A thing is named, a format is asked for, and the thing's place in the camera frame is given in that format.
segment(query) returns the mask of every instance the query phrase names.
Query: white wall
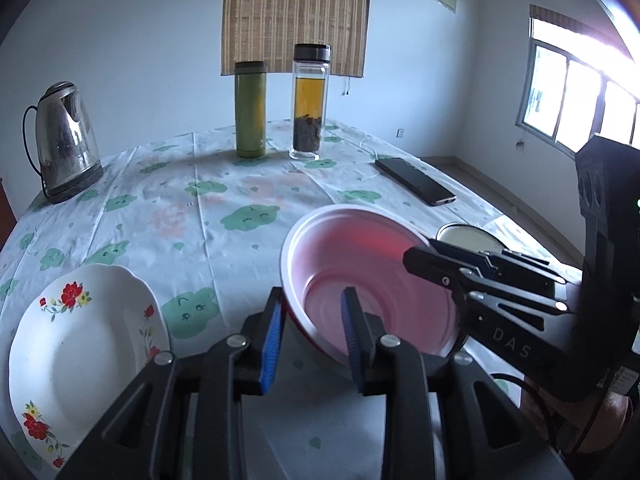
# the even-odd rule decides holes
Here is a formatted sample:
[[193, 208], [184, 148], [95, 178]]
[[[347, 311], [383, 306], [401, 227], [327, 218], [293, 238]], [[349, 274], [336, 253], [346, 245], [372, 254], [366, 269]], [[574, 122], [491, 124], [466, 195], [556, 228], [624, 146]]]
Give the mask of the white wall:
[[[365, 77], [330, 83], [329, 117], [415, 155], [450, 155], [462, 127], [477, 0], [371, 0]], [[220, 77], [222, 0], [32, 0], [0, 45], [0, 174], [19, 216], [40, 189], [20, 139], [52, 83], [84, 96], [101, 155], [234, 122]], [[290, 75], [269, 76], [268, 119], [290, 115]], [[404, 128], [403, 139], [396, 139]], [[28, 121], [33, 139], [33, 118]], [[30, 142], [35, 153], [33, 142]]]
[[[584, 252], [574, 162], [514, 126], [529, 54], [529, 4], [613, 31], [596, 0], [481, 0], [471, 98], [457, 156], [517, 195]], [[516, 142], [524, 139], [523, 151]]]

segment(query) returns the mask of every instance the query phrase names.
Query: floral plate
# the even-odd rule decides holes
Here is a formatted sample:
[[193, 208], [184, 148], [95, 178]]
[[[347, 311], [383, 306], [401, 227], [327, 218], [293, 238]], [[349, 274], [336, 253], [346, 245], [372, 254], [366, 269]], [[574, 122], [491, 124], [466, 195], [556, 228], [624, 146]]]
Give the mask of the floral plate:
[[63, 466], [169, 335], [156, 297], [124, 267], [82, 266], [27, 307], [9, 355], [9, 393], [31, 447]]

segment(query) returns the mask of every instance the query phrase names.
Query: electric kettle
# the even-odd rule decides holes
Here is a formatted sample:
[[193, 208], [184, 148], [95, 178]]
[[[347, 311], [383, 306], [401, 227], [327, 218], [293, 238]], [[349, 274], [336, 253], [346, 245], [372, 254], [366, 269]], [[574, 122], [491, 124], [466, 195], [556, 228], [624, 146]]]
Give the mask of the electric kettle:
[[[36, 145], [40, 170], [36, 168], [24, 131], [29, 110], [36, 110]], [[103, 174], [94, 131], [76, 85], [62, 81], [51, 86], [22, 117], [22, 140], [31, 167], [40, 176], [44, 196], [54, 204], [64, 202]]]

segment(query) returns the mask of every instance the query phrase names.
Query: yellow flower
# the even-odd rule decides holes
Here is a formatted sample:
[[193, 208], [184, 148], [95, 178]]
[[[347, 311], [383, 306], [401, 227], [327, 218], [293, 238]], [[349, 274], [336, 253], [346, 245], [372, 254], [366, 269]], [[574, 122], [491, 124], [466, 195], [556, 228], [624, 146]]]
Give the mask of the yellow flower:
[[91, 301], [91, 298], [89, 297], [88, 290], [85, 290], [84, 292], [82, 292], [82, 294], [80, 294], [80, 296], [78, 296], [78, 303], [80, 303], [81, 305], [86, 305], [90, 301]]
[[33, 404], [33, 402], [30, 402], [26, 405], [26, 412], [29, 413], [29, 415], [31, 415], [33, 418], [38, 418], [40, 416], [40, 412]]

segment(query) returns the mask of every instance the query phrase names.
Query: window blind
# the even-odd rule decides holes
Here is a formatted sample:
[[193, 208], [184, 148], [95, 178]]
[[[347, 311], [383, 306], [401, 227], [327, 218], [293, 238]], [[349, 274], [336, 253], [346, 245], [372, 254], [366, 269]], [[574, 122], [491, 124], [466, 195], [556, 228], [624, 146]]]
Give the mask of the window blind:
[[369, 0], [224, 0], [222, 75], [237, 61], [291, 72], [296, 43], [331, 45], [332, 73], [362, 77]]
[[564, 14], [560, 14], [559, 12], [555, 12], [554, 10], [545, 9], [545, 7], [539, 7], [536, 5], [529, 6], [529, 17], [535, 20], [542, 20], [543, 22], [557, 25], [558, 27], [566, 28], [567, 30], [570, 30], [577, 34], [589, 36], [594, 40], [598, 40], [601, 43], [614, 47], [625, 56], [631, 58], [631, 54], [626, 48], [624, 41], [622, 41], [622, 38], [620, 38], [617, 33], [615, 33], [615, 36], [610, 36], [608, 34], [605, 34], [604, 32], [600, 32], [596, 28], [590, 27], [585, 23], [574, 20], [569, 16], [565, 16]]

